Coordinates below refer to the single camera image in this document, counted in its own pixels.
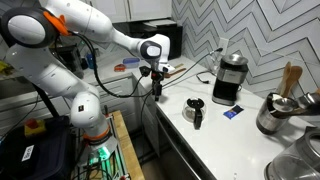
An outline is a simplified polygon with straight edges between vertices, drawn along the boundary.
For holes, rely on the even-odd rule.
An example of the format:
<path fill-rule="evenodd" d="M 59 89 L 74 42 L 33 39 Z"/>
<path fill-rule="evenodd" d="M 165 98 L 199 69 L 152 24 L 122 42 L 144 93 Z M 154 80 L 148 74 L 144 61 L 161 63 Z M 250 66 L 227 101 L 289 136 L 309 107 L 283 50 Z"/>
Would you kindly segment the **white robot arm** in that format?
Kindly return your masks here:
<path fill-rule="evenodd" d="M 168 63 L 170 39 L 156 34 L 147 39 L 132 38 L 116 30 L 111 20 L 81 0 L 48 0 L 44 7 L 15 7 L 2 15 L 4 36 L 14 42 L 6 59 L 26 79 L 52 96 L 72 101 L 70 121 L 84 130 L 90 147 L 88 158 L 107 160 L 118 140 L 101 112 L 98 88 L 78 78 L 49 50 L 60 35 L 78 35 L 89 42 L 114 42 L 151 64 L 156 72 L 174 69 Z"/>

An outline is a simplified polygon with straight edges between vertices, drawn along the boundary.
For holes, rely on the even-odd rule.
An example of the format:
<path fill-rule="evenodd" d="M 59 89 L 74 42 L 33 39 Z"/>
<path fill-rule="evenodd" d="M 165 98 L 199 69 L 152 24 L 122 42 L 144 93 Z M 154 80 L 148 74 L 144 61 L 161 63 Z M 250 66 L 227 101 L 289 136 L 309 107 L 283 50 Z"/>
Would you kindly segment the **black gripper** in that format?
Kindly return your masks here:
<path fill-rule="evenodd" d="M 140 73 L 141 73 L 142 76 L 144 76 L 144 77 L 151 76 L 152 94 L 155 95 L 154 96 L 154 100 L 155 101 L 160 100 L 161 93 L 162 93 L 162 84 L 161 84 L 161 82 L 164 80 L 164 73 L 152 70 L 151 68 L 149 68 L 147 66 L 141 66 L 139 68 L 139 70 L 140 70 Z"/>

